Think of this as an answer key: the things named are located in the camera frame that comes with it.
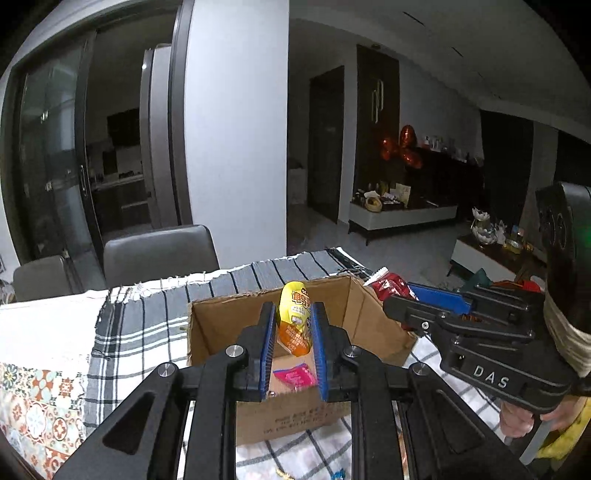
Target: human hand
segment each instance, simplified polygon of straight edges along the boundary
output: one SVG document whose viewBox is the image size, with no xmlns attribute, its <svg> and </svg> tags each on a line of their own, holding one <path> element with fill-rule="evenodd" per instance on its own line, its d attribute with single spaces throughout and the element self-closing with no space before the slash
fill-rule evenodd
<svg viewBox="0 0 591 480">
<path fill-rule="evenodd" d="M 572 425 L 585 405 L 585 397 L 567 395 L 550 413 L 540 416 L 541 420 L 552 421 L 552 430 L 564 430 Z M 501 404 L 501 432 L 511 438 L 523 437 L 534 427 L 534 416 L 530 411 L 510 403 Z"/>
</svg>

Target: yellow sleeve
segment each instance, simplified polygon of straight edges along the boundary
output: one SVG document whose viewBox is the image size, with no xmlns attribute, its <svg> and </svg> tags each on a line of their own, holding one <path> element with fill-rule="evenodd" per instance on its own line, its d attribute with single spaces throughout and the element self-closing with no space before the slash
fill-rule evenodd
<svg viewBox="0 0 591 480">
<path fill-rule="evenodd" d="M 579 441 L 579 438 L 581 438 L 581 435 L 589 423 L 589 419 L 591 419 L 591 398 L 587 399 L 583 410 L 573 424 L 556 440 L 539 449 L 536 457 L 556 460 L 563 459 L 571 452 Z"/>
</svg>

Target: pink snack package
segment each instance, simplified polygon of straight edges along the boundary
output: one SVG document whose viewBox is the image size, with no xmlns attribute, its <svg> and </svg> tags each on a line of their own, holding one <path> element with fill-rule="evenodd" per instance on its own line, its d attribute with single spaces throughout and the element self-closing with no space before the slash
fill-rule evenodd
<svg viewBox="0 0 591 480">
<path fill-rule="evenodd" d="M 316 380 L 307 364 L 300 364 L 287 370 L 275 370 L 273 375 L 295 390 L 313 387 L 318 384 L 318 380 Z"/>
</svg>

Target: red snack package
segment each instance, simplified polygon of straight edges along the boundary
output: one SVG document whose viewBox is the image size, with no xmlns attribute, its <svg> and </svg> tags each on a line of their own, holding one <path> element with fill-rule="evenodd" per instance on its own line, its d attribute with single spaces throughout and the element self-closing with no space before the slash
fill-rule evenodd
<svg viewBox="0 0 591 480">
<path fill-rule="evenodd" d="M 415 293 L 400 275 L 390 273 L 386 268 L 381 268 L 376 272 L 375 276 L 377 279 L 370 278 L 366 285 L 369 283 L 372 286 L 380 301 L 384 301 L 391 295 L 418 300 Z"/>
<path fill-rule="evenodd" d="M 318 384 L 318 380 L 316 380 L 307 364 L 300 364 L 287 370 L 275 370 L 273 375 L 295 390 L 313 387 Z"/>
</svg>

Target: cardboard box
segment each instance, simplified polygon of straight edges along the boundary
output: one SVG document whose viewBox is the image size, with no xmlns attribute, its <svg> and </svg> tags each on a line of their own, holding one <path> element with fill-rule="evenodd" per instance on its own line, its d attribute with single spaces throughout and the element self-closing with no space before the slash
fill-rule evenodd
<svg viewBox="0 0 591 480">
<path fill-rule="evenodd" d="M 340 275 L 306 282 L 311 301 L 322 301 L 331 325 L 347 330 L 351 343 L 378 355 L 383 361 L 402 365 L 415 337 L 402 330 L 398 322 L 386 317 L 381 302 L 371 288 L 355 277 Z M 245 326 L 258 322 L 262 304 L 279 304 L 281 288 L 252 294 L 195 301 L 190 305 L 189 365 L 203 363 L 209 355 L 236 342 Z M 275 343 L 272 371 L 294 367 L 302 362 L 315 372 L 313 351 L 294 357 Z M 236 444 L 297 433 L 336 422 L 350 413 L 350 404 L 324 403 L 316 387 L 293 392 L 273 374 L 269 390 L 275 396 L 262 403 L 236 406 Z"/>
</svg>

